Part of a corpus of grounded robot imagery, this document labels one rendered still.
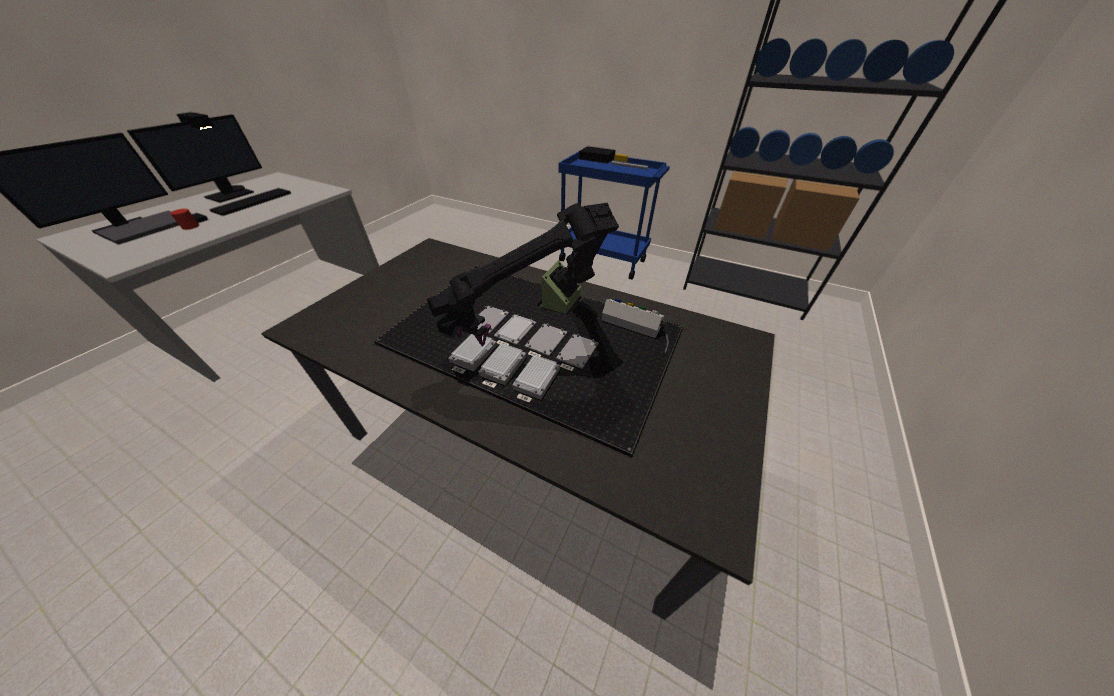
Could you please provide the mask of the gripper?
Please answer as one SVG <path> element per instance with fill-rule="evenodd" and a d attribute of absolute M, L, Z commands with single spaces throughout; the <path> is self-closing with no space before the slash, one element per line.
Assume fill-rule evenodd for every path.
<path fill-rule="evenodd" d="M 472 308 L 472 312 L 473 312 L 473 305 L 470 308 Z M 470 308 L 468 308 L 468 310 L 470 310 Z M 457 310 L 457 312 L 468 312 L 468 310 L 458 310 L 458 308 L 455 308 L 455 310 Z M 477 339 L 478 342 L 480 342 L 480 345 L 483 346 L 485 341 L 487 341 L 487 335 L 489 333 L 489 330 L 491 329 L 490 324 L 485 324 L 482 326 L 482 329 L 478 329 L 478 325 L 480 323 L 483 323 L 483 321 L 485 321 L 485 316 L 480 316 L 480 315 L 477 315 L 477 314 L 473 313 L 473 324 L 470 325 L 470 329 L 466 329 L 466 326 L 462 326 L 462 325 L 459 326 L 459 329 L 458 329 L 459 333 L 456 333 L 456 336 L 457 337 L 461 337 L 462 336 L 462 331 L 465 331 L 465 333 L 473 334 L 475 339 Z M 483 336 L 483 341 L 482 341 L 482 336 Z"/>

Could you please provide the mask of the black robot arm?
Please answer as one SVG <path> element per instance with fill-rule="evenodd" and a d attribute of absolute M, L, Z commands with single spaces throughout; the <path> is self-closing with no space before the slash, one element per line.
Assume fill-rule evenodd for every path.
<path fill-rule="evenodd" d="M 475 298 L 489 291 L 496 282 L 534 265 L 538 259 L 543 259 L 559 248 L 573 248 L 571 255 L 566 258 L 567 267 L 563 268 L 559 265 L 550 274 L 550 278 L 566 297 L 571 297 L 571 294 L 578 288 L 578 283 L 592 280 L 595 274 L 592 269 L 593 259 L 597 256 L 600 244 L 606 239 L 608 232 L 618 231 L 619 227 L 614 216 L 610 216 L 609 204 L 580 206 L 580 203 L 576 203 L 559 210 L 557 218 L 559 223 L 553 229 L 543 232 L 543 235 L 536 239 L 505 253 L 504 256 L 491 261 L 488 265 L 456 274 L 452 280 L 449 280 L 452 288 L 427 298 L 428 308 L 431 310 L 433 316 L 449 312 L 436 323 L 440 333 L 446 337 L 455 337 L 459 326 L 470 329 L 470 325 L 473 324 L 473 312 L 470 307 L 475 304 Z M 566 225 L 568 220 L 571 223 L 571 231 L 576 234 L 574 241 L 571 239 L 571 231 Z M 455 308 L 470 310 L 457 312 Z"/>

